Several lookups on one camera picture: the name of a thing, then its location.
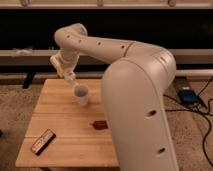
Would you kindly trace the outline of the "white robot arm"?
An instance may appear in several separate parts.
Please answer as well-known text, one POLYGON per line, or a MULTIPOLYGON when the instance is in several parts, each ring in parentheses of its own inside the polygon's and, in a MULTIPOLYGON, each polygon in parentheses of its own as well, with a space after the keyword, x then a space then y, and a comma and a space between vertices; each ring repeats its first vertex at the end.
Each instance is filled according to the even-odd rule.
POLYGON ((163 103, 176 73, 171 52, 138 41, 90 37, 80 23, 58 29, 54 39, 60 51, 50 61, 69 82, 81 54, 109 65, 101 97, 120 170, 179 171, 163 103))

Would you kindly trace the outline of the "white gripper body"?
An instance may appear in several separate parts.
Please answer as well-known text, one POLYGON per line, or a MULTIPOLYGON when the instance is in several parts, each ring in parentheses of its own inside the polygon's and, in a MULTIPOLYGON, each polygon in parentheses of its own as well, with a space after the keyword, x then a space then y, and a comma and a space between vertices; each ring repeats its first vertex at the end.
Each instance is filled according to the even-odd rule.
POLYGON ((50 62, 57 71, 60 78, 64 78, 68 82, 73 82, 76 78, 74 69, 76 67, 76 58, 69 61, 62 58, 60 53, 50 57, 50 62))

